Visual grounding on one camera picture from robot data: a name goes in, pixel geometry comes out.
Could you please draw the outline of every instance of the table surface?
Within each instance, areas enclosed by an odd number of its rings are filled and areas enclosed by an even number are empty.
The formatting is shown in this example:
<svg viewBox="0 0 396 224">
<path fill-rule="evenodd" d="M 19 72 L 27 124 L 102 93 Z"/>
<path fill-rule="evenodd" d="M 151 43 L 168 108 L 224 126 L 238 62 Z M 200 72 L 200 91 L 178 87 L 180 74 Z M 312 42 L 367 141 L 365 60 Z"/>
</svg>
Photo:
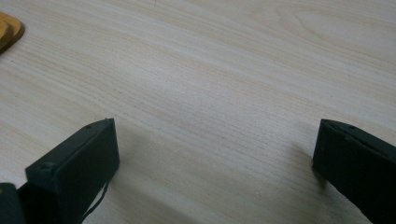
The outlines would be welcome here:
<svg viewBox="0 0 396 224">
<path fill-rule="evenodd" d="M 370 223 L 311 169 L 320 119 L 396 145 L 393 0 L 2 0 L 0 180 L 114 118 L 85 223 Z"/>
</svg>

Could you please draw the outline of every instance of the black cable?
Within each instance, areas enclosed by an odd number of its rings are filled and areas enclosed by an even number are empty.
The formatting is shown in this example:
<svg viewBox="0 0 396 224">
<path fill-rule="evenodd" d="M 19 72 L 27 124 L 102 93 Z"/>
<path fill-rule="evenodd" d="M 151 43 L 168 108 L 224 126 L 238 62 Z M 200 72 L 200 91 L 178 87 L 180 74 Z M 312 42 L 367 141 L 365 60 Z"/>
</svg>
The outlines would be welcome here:
<svg viewBox="0 0 396 224">
<path fill-rule="evenodd" d="M 90 209 L 88 209 L 88 211 L 84 214 L 84 216 L 82 216 L 81 221 L 80 221 L 79 223 L 82 223 L 82 222 L 84 221 L 84 219 L 85 219 L 90 213 L 92 213 L 93 210 L 95 210 L 95 208 L 96 208 L 97 206 L 99 206 L 99 203 L 105 198 L 105 194 L 106 194 L 106 192 L 107 192 L 108 184 L 109 184 L 109 181 L 105 183 L 105 186 L 104 186 L 103 192 L 102 192 L 102 196 L 100 197 L 100 199 L 96 202 L 96 204 L 95 204 L 93 207 L 91 207 Z"/>
</svg>

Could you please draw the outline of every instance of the wood grain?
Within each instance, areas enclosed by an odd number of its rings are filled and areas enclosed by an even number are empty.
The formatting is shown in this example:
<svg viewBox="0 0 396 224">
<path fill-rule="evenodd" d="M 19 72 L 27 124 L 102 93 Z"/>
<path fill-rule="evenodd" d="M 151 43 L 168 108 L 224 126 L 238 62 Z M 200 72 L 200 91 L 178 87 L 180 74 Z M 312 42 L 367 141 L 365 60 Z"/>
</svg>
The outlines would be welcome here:
<svg viewBox="0 0 396 224">
<path fill-rule="evenodd" d="M 394 1 L 13 0 L 0 180 L 115 118 L 120 170 L 86 223 L 369 223 L 314 175 L 322 118 L 396 145 Z"/>
</svg>

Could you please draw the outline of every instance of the black device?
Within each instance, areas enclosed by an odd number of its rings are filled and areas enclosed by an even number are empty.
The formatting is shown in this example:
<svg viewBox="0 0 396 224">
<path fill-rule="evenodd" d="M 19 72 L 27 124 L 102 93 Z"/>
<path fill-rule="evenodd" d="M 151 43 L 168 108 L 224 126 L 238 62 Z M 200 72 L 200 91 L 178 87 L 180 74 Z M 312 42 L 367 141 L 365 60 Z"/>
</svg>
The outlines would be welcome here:
<svg viewBox="0 0 396 224">
<path fill-rule="evenodd" d="M 119 166 L 114 119 L 91 123 L 28 166 L 22 187 L 0 184 L 0 223 L 79 224 Z"/>
<path fill-rule="evenodd" d="M 355 126 L 323 119 L 313 168 L 373 223 L 396 223 L 396 147 Z"/>
</svg>

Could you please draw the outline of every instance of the orange object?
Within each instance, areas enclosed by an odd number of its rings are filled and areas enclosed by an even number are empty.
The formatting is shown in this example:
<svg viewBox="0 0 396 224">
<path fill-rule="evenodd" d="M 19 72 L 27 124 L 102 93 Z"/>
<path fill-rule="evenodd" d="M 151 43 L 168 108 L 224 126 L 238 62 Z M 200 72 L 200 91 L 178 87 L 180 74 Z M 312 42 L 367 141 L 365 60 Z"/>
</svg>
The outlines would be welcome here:
<svg viewBox="0 0 396 224">
<path fill-rule="evenodd" d="M 17 18 L 12 17 L 4 12 L 0 12 L 0 34 L 1 34 L 0 52 L 3 52 L 11 45 L 13 45 L 15 42 L 17 42 L 19 39 L 21 39 L 23 33 L 24 33 L 24 26 Z M 9 35 L 11 35 L 11 38 L 10 40 L 7 41 L 7 37 Z"/>
<path fill-rule="evenodd" d="M 0 49 L 11 41 L 12 35 L 11 26 L 5 21 L 0 21 Z"/>
</svg>

